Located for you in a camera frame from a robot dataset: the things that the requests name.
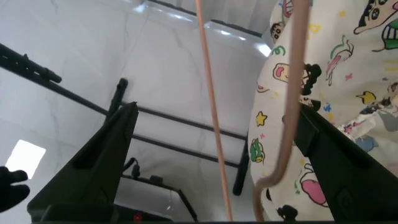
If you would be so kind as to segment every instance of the gray curtain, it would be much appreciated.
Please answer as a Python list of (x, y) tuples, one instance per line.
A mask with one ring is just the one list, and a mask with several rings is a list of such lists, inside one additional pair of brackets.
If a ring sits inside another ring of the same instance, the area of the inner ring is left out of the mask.
[[(195, 0), (159, 1), (196, 12)], [(277, 1), (278, 0), (202, 0), (202, 12), (206, 21), (216, 19), (269, 36), (269, 19)]]

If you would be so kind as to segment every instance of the green cartoon character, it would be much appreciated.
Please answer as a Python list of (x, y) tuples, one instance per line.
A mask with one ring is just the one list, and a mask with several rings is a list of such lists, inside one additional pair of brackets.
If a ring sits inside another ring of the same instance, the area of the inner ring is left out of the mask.
[(253, 139), (250, 145), (250, 160), (253, 162), (262, 162), (265, 154), (262, 144), (259, 142), (259, 138)]

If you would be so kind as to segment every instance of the cartoon print fabric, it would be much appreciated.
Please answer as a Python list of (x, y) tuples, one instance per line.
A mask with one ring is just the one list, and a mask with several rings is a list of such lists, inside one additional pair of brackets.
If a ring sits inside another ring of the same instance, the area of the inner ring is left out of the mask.
[[(249, 125), (254, 182), (275, 167), (284, 126), (294, 1), (272, 12), (275, 43)], [(398, 176), (398, 0), (313, 0), (300, 102)], [(272, 220), (332, 220), (310, 161), (293, 145), (285, 177), (262, 193)]]

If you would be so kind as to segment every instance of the marble floor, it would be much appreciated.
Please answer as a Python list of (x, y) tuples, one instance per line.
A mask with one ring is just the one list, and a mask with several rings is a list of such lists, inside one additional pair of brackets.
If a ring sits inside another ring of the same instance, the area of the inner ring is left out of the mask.
[[(261, 38), (212, 22), (206, 34), (220, 125), (245, 135), (256, 80), (269, 54)], [(211, 124), (197, 18), (141, 1), (0, 0), (0, 43), (63, 78), (61, 86), (108, 108), (121, 77), (124, 101)], [(104, 116), (0, 70), (0, 165), (19, 140), (45, 149), (29, 198), (1, 213), (5, 223), (28, 223), (26, 204), (101, 127)], [(214, 134), (140, 113), (136, 134), (216, 155)], [(223, 136), (224, 156), (239, 162), (243, 141)], [(159, 175), (181, 188), (199, 221), (226, 220), (218, 164), (132, 140), (144, 177)], [(251, 177), (241, 196), (231, 192), (234, 220), (253, 220)]]

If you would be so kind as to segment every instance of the white tile floor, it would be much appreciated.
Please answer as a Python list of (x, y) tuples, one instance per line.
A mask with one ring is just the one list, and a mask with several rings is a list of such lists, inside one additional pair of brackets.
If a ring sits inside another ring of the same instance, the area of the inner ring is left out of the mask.
[[(61, 86), (108, 108), (121, 77), (124, 101), (211, 124), (197, 19), (139, 1), (0, 1), (0, 43), (46, 66)], [(266, 60), (260, 38), (207, 23), (221, 127), (246, 134), (257, 76)], [(22, 139), (46, 149), (29, 198), (0, 214), (28, 223), (26, 203), (87, 142), (104, 116), (21, 77), (0, 70), (0, 165)], [(214, 135), (141, 113), (137, 134), (216, 155)], [(238, 162), (243, 142), (223, 137), (226, 159)], [(226, 220), (218, 164), (133, 140), (144, 177), (159, 175), (181, 188), (200, 221)], [(227, 167), (231, 191), (236, 169)], [(251, 178), (230, 193), (235, 220), (253, 220)]]

